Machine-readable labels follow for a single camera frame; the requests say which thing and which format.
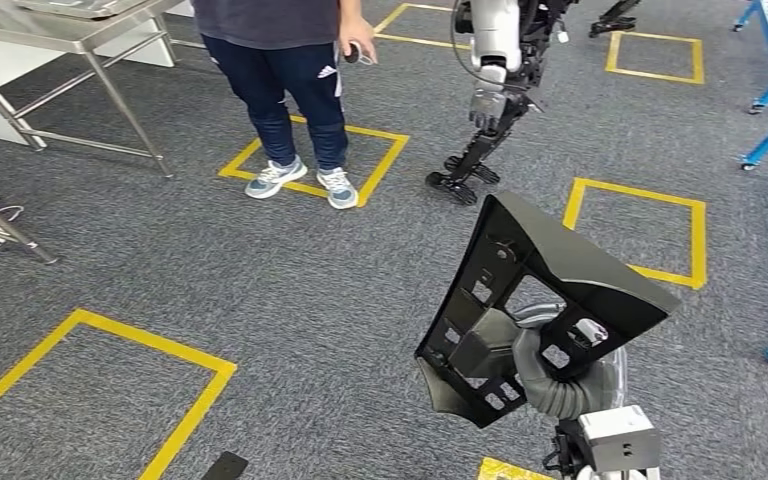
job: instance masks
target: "black object on floor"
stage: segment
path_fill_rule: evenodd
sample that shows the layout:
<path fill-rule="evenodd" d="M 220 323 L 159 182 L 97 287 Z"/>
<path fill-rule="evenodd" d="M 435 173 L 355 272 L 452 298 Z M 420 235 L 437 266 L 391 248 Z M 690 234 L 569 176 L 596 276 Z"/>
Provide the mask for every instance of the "black object on floor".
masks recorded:
<path fill-rule="evenodd" d="M 231 452 L 222 452 L 201 480 L 237 480 L 248 466 L 248 460 Z"/>

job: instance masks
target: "robot leg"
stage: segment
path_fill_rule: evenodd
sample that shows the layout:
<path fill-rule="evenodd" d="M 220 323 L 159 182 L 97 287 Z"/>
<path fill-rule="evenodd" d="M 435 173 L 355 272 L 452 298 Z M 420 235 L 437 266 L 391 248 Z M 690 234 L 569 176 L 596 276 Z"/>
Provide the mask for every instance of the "robot leg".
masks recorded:
<path fill-rule="evenodd" d="M 466 180 L 476 176 L 487 184 L 499 183 L 499 175 L 483 162 L 508 138 L 514 123 L 528 112 L 528 108 L 527 102 L 508 100 L 504 113 L 493 129 L 479 130 L 460 157 L 451 156 L 446 160 L 443 166 L 451 173 L 432 172 L 425 178 L 426 184 L 436 190 L 448 192 L 464 205 L 475 205 L 478 197 L 466 185 Z"/>
<path fill-rule="evenodd" d="M 637 26 L 637 19 L 624 17 L 632 8 L 636 7 L 640 0 L 619 0 L 607 12 L 599 17 L 598 22 L 590 25 L 590 38 L 595 38 L 602 33 L 617 30 L 633 30 Z"/>

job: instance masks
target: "white stripe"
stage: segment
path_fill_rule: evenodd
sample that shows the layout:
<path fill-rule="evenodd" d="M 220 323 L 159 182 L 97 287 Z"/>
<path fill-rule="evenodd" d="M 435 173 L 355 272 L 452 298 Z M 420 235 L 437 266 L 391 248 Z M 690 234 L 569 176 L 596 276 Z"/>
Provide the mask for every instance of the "white stripe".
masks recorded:
<path fill-rule="evenodd" d="M 334 43 L 334 65 L 337 66 L 337 88 L 334 90 L 334 96 L 340 98 L 343 96 L 343 77 L 340 75 L 340 45 Z"/>

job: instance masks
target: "person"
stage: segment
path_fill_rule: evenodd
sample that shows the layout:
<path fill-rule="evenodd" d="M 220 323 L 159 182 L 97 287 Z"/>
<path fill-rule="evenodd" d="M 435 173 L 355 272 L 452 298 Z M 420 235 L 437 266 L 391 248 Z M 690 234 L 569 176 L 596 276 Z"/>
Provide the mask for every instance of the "person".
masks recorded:
<path fill-rule="evenodd" d="M 377 63 L 361 0 L 192 0 L 196 26 L 211 59 L 242 99 L 268 164 L 246 194 L 268 198 L 307 174 L 292 137 L 288 91 L 305 117 L 316 179 L 334 208 L 351 208 L 358 192 L 344 170 L 348 136 L 337 64 L 351 44 Z"/>

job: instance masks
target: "gray t-shirt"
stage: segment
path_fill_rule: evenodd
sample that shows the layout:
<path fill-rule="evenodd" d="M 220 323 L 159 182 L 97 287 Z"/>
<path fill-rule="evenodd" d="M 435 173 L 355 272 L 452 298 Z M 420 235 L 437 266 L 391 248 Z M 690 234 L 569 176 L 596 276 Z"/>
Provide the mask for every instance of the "gray t-shirt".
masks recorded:
<path fill-rule="evenodd" d="M 339 0 L 192 0 L 203 35 L 263 50 L 331 43 Z"/>

